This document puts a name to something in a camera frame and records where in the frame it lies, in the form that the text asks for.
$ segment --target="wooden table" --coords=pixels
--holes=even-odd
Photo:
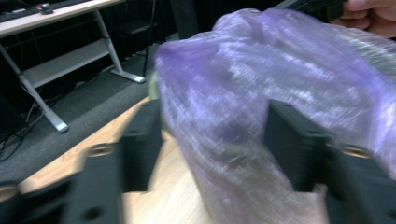
[[[120,133],[144,99],[105,127],[71,148],[61,157],[22,182],[27,191],[39,189],[78,170],[79,158],[87,147],[117,142]],[[177,142],[167,133],[158,159],[152,187],[146,193],[125,193],[124,215],[126,223],[155,224],[210,224],[213,223],[204,202],[184,162]]]

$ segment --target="plastic bag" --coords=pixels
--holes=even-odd
[[[216,223],[327,222],[323,195],[293,192],[262,144],[269,98],[396,169],[395,85],[348,32],[296,11],[243,9],[159,48],[163,113]]]

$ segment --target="black chair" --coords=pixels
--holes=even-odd
[[[110,27],[110,34],[119,40],[120,55],[127,55],[123,51],[133,48],[133,55],[143,56],[143,75],[146,76],[149,48],[154,43],[165,40],[161,35],[159,23],[156,20],[157,0],[126,0],[124,5],[124,22]]]

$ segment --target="white desk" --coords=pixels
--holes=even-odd
[[[64,123],[43,101],[41,96],[35,90],[58,77],[64,76],[81,66],[100,59],[107,54],[110,55],[111,60],[115,65],[115,69],[111,72],[115,75],[126,77],[132,81],[143,83],[145,79],[134,74],[127,73],[122,70],[119,58],[114,50],[113,43],[108,35],[103,19],[100,15],[99,9],[102,7],[109,7],[111,5],[122,2],[123,0],[91,0],[89,2],[73,5],[71,7],[64,7],[55,9],[53,14],[41,15],[35,14],[13,21],[6,21],[0,23],[0,38],[8,35],[15,35],[17,33],[33,29],[46,24],[54,23],[56,21],[65,20],[77,15],[93,12],[102,33],[102,39],[91,43],[80,49],[73,50],[61,57],[55,58],[48,62],[42,63],[33,68],[21,71],[21,69],[14,63],[7,51],[0,43],[0,53],[6,58],[9,65],[11,65],[15,74],[21,80],[26,90],[35,98],[39,106],[42,108],[44,115],[49,122],[60,133],[68,130],[68,126]]]

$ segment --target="desk shelf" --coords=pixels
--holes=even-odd
[[[61,57],[27,69],[23,73],[32,86],[37,88],[88,63],[92,63],[107,54],[109,52],[106,48],[105,40],[100,39]]]

